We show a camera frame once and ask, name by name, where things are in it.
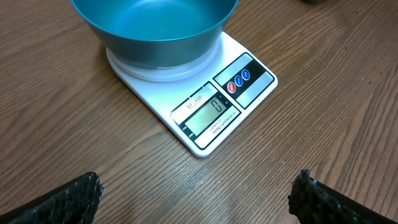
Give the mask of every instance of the wood grain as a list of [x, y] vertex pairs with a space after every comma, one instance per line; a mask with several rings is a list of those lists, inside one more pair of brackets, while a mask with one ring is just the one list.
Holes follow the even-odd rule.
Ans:
[[0, 2], [0, 213], [89, 170], [95, 223], [298, 223], [300, 169], [398, 221], [398, 2], [242, 0], [227, 33], [279, 86], [197, 159], [68, 1]]

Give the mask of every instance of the digital screen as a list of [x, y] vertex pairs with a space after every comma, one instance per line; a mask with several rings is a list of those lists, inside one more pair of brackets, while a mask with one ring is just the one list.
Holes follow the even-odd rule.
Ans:
[[204, 104], [193, 115], [185, 125], [196, 136], [199, 135], [209, 124], [211, 124], [220, 114], [225, 111], [226, 107], [217, 97], [212, 98]]

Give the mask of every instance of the digital scale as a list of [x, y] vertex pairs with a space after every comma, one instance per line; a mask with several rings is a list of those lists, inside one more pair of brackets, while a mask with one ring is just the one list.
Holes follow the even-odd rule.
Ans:
[[174, 68], [135, 67], [106, 53], [116, 74], [198, 157], [209, 156], [278, 85], [225, 32], [200, 58]]

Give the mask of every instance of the white scale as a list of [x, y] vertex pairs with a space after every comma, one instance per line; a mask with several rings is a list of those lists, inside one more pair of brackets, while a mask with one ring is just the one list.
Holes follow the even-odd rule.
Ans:
[[106, 53], [116, 74], [198, 157], [209, 156], [278, 85], [224, 32], [203, 56], [174, 68], [135, 67]]

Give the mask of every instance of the blue bowl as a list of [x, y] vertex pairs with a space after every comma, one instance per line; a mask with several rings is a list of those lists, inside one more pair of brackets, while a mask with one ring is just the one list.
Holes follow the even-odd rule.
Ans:
[[238, 0], [71, 0], [93, 32], [134, 65], [175, 67], [213, 46]]

